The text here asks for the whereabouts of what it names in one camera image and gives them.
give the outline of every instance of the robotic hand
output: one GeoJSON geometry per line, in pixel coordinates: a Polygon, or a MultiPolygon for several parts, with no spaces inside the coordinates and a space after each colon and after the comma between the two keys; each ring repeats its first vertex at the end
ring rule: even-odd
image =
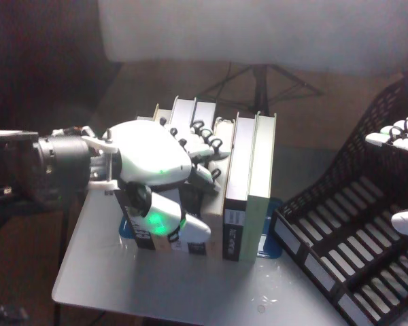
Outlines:
{"type": "Polygon", "coordinates": [[[197,121],[178,132],[166,121],[135,120],[111,127],[98,139],[89,127],[36,132],[0,130],[24,196],[38,202],[73,190],[99,189],[116,195],[129,218],[142,229],[186,242],[205,242],[210,228],[178,203],[157,194],[187,182],[217,193],[219,170],[203,163],[226,158],[231,151],[197,121]]]}

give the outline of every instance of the floor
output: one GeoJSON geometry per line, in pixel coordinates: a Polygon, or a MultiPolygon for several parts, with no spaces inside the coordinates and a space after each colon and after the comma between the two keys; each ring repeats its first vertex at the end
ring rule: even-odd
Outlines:
{"type": "MultiPolygon", "coordinates": [[[[222,79],[227,67],[227,62],[171,60],[124,65],[94,114],[75,114],[79,110],[85,111],[85,108],[64,106],[58,111],[60,116],[55,113],[50,122],[68,124],[77,120],[78,123],[87,121],[95,130],[103,130],[107,126],[134,119],[137,115],[152,116],[157,103],[160,103],[162,109],[170,109],[177,95],[193,98],[222,79]]],[[[340,148],[374,96],[400,78],[399,74],[368,78],[291,72],[324,92],[321,97],[280,102],[271,108],[272,113],[277,113],[277,145],[289,149],[302,147],[306,151],[340,148]]],[[[270,95],[286,86],[287,81],[281,76],[269,76],[270,95]]],[[[227,85],[223,93],[227,99],[249,99],[252,95],[251,75],[227,85]]],[[[223,117],[235,117],[236,111],[220,107],[218,113],[223,117]]],[[[281,157],[279,153],[275,151],[277,161],[281,157]]],[[[300,170],[308,173],[305,161],[298,164],[300,170]]],[[[275,176],[284,177],[283,171],[274,173],[275,176]]],[[[273,195],[277,193],[278,184],[274,182],[273,195]]],[[[78,207],[75,207],[69,237],[77,217],[78,207]]],[[[37,215],[13,217],[0,229],[0,304],[23,306],[31,317],[31,321],[25,325],[52,325],[54,304],[51,290],[57,273],[60,225],[61,216],[58,214],[37,215]]],[[[63,325],[87,325],[98,314],[94,310],[64,307],[63,325]]],[[[107,313],[97,325],[140,325],[141,322],[140,318],[133,316],[107,313]]]]}

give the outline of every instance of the row of books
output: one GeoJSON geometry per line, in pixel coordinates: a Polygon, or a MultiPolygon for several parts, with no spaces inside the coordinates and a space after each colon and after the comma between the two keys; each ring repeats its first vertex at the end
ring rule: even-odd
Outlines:
{"type": "Polygon", "coordinates": [[[276,115],[258,113],[251,119],[237,114],[236,120],[230,121],[215,119],[215,112],[215,103],[177,97],[172,110],[157,106],[152,118],[138,117],[155,122],[163,117],[178,130],[189,130],[194,121],[203,120],[206,126],[213,126],[218,138],[232,145],[228,158],[206,166],[210,171],[217,168],[221,171],[216,179],[221,187],[217,195],[201,194],[187,183],[160,193],[202,219],[211,228],[210,240],[203,244],[181,240],[169,243],[167,237],[149,234],[132,225],[139,248],[183,251],[233,261],[255,259],[271,193],[276,115]]]}

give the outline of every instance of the black plastic crate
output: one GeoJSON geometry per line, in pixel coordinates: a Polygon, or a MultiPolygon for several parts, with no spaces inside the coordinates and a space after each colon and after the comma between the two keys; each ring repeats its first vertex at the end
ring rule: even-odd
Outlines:
{"type": "Polygon", "coordinates": [[[408,309],[408,155],[364,140],[408,116],[404,81],[371,104],[324,175],[273,214],[279,243],[352,325],[388,325],[408,309]]]}

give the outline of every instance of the gray tabletop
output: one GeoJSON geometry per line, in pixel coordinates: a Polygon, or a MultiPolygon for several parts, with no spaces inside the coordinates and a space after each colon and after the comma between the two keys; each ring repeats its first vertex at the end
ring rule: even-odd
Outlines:
{"type": "MultiPolygon", "coordinates": [[[[334,153],[277,147],[275,155],[273,195],[288,199],[317,179],[334,153]]],[[[113,196],[89,193],[54,301],[201,325],[311,325],[312,316],[317,325],[346,325],[285,252],[245,264],[137,250],[118,235],[121,218],[113,196]]]]}

